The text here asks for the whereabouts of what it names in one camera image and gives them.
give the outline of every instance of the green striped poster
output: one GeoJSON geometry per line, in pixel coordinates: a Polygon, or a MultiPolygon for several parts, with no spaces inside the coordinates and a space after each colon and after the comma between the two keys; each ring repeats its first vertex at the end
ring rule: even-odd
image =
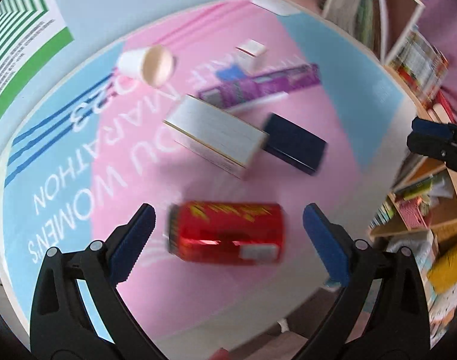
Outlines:
{"type": "Polygon", "coordinates": [[[55,0],[0,2],[0,118],[27,82],[72,40],[55,0]]]}

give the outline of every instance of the purple box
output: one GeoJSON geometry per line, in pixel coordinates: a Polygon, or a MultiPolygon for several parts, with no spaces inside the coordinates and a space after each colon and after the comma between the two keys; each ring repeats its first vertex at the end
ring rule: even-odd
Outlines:
{"type": "Polygon", "coordinates": [[[274,93],[292,92],[318,84],[318,65],[303,64],[296,68],[225,82],[199,92],[198,97],[217,108],[226,109],[274,93]]]}

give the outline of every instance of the white sticker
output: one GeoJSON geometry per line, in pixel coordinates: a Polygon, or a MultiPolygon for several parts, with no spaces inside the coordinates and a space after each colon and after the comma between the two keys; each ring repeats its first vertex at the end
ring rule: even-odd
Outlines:
{"type": "Polygon", "coordinates": [[[264,245],[241,245],[240,258],[246,260],[256,260],[268,263],[275,261],[278,256],[278,246],[273,244],[264,245]]]}

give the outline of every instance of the blue gripper pad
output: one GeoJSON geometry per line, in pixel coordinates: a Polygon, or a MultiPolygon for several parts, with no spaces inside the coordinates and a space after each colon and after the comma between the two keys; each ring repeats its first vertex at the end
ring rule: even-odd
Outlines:
{"type": "Polygon", "coordinates": [[[108,237],[107,263],[113,286],[128,279],[155,228],[155,220],[154,208],[144,203],[127,225],[118,226],[108,237]]]}
{"type": "Polygon", "coordinates": [[[413,119],[412,130],[417,134],[431,135],[446,140],[453,138],[453,133],[448,125],[420,119],[419,117],[413,119]]]}
{"type": "Polygon", "coordinates": [[[350,281],[352,238],[342,226],[330,223],[315,203],[305,207],[303,227],[330,278],[346,287],[350,281]]]}

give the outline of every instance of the screw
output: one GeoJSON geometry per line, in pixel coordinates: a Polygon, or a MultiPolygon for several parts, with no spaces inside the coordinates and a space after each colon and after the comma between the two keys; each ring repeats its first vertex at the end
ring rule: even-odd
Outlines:
{"type": "Polygon", "coordinates": [[[98,250],[102,249],[102,246],[104,246],[102,241],[93,241],[90,244],[90,250],[91,251],[98,251],[98,250]]]}
{"type": "Polygon", "coordinates": [[[405,257],[410,257],[412,255],[412,251],[409,248],[407,248],[406,246],[402,247],[402,249],[400,249],[400,251],[402,251],[402,254],[405,257]]]}
{"type": "Polygon", "coordinates": [[[355,241],[355,247],[361,251],[368,249],[369,245],[363,239],[357,239],[355,241]]]}
{"type": "Polygon", "coordinates": [[[56,247],[51,247],[48,251],[47,251],[47,256],[49,257],[53,257],[57,254],[57,248],[56,247]]]}

